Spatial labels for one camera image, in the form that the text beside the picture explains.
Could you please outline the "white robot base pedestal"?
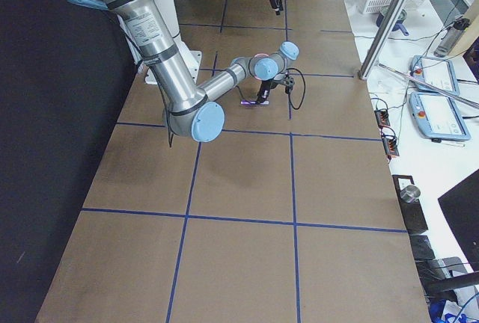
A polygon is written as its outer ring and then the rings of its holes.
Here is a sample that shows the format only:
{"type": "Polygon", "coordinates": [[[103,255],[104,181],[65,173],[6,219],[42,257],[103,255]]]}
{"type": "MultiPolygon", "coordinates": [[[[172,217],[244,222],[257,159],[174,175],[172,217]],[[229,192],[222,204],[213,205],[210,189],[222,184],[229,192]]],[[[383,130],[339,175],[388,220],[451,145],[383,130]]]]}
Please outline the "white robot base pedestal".
{"type": "Polygon", "coordinates": [[[177,44],[181,57],[186,63],[186,66],[193,77],[194,82],[198,80],[198,73],[202,60],[203,53],[198,50],[198,47],[191,46],[192,40],[189,31],[184,31],[184,27],[180,25],[178,19],[179,0],[154,0],[156,6],[162,14],[165,24],[177,44]]]}

